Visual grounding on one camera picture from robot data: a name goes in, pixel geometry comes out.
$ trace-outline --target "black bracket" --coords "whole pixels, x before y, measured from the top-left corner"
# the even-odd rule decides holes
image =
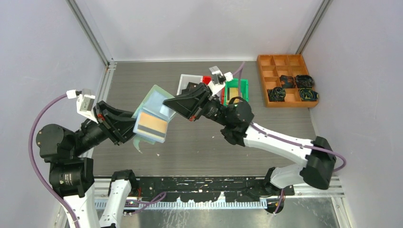
[[[332,150],[329,142],[319,136],[316,137],[312,144],[316,147]],[[307,166],[299,173],[305,183],[317,189],[328,189],[333,169],[335,168],[336,156],[322,151],[312,150],[311,154],[307,155],[306,159],[308,160]]]
[[[135,176],[133,170],[121,170],[121,171],[114,172],[114,174],[112,175],[111,183],[109,184],[108,196],[111,194],[111,185],[116,180],[125,180],[125,181],[130,182],[130,185],[132,186],[132,190],[129,195],[132,195],[137,192],[139,184],[137,182],[137,179],[136,179],[136,176]]]

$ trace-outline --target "white cable connector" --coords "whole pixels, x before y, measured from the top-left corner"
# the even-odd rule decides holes
[[[74,99],[74,98],[77,98],[78,96],[77,96],[77,90],[75,90],[75,89],[72,89],[72,90],[68,90],[67,92],[66,92],[66,94],[67,94],[67,98],[68,99]]]

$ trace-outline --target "white wall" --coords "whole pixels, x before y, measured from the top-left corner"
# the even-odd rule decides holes
[[[117,61],[295,53],[322,0],[86,1]]]
[[[357,227],[403,227],[403,1],[335,0],[303,55]]]
[[[64,0],[9,0],[0,7],[1,227],[49,227],[55,199],[37,179],[28,158],[28,134],[38,112],[69,89],[97,91],[104,65]],[[63,100],[39,126],[76,130],[83,118]],[[36,161],[48,178],[49,165]]]

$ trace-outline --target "gray work surface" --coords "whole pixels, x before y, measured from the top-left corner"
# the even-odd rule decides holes
[[[118,63],[107,103],[135,111],[155,84],[176,94],[181,74],[210,75],[209,67],[234,72],[241,62],[128,62]],[[245,64],[242,78],[249,81],[249,103],[254,122],[273,131],[298,138],[314,139],[315,133],[306,108],[266,108],[259,71],[255,61]],[[223,126],[201,117],[189,122],[180,115],[169,123],[166,141],[150,145],[133,140],[121,146],[106,140],[94,150],[94,175],[112,175],[132,169],[136,176],[264,176],[268,168],[292,162],[255,148],[234,146],[220,133]]]
[[[264,209],[144,210],[122,217],[121,228],[339,228],[330,198],[286,199],[273,216]]]

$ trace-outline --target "red object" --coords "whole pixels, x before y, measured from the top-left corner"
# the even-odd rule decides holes
[[[105,121],[105,118],[102,114],[98,114],[98,118],[101,119],[102,121]]]
[[[210,76],[203,76],[203,83],[208,85],[211,81],[211,77]]]

